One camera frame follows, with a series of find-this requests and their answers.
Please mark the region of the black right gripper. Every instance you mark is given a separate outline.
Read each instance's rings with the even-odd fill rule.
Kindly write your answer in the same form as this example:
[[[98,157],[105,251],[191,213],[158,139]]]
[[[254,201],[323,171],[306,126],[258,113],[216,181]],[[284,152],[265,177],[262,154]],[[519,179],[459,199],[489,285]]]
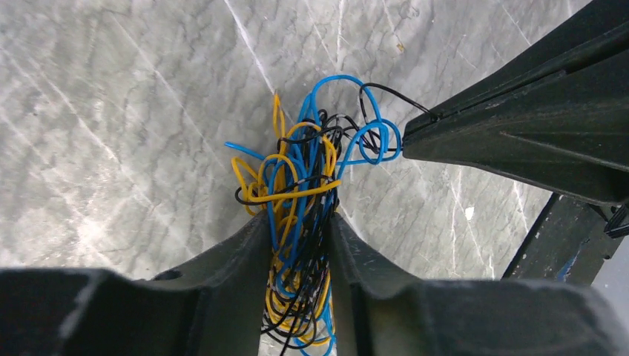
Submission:
[[[552,194],[502,276],[591,284],[628,236],[628,53],[448,116],[404,156],[592,203]]]

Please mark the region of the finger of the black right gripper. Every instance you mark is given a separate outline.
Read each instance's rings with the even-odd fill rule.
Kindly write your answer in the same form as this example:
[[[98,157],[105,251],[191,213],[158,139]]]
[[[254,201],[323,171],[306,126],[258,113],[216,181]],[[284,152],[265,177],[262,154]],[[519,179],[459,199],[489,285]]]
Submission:
[[[494,74],[432,109],[439,117],[462,111],[551,73],[551,60],[628,21],[627,1],[591,1]]]

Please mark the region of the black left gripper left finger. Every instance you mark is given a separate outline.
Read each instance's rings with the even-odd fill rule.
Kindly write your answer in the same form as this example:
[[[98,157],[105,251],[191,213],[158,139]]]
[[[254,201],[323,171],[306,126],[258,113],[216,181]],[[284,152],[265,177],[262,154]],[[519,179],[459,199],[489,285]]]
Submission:
[[[270,249],[258,214],[150,280],[102,268],[4,268],[1,353],[255,355]]]

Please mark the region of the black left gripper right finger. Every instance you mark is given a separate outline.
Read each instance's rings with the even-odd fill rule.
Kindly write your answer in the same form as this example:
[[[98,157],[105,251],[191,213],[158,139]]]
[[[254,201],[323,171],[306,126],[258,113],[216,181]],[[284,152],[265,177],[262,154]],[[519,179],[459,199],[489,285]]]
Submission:
[[[422,280],[338,214],[328,224],[339,355],[626,355],[628,333],[588,286]]]

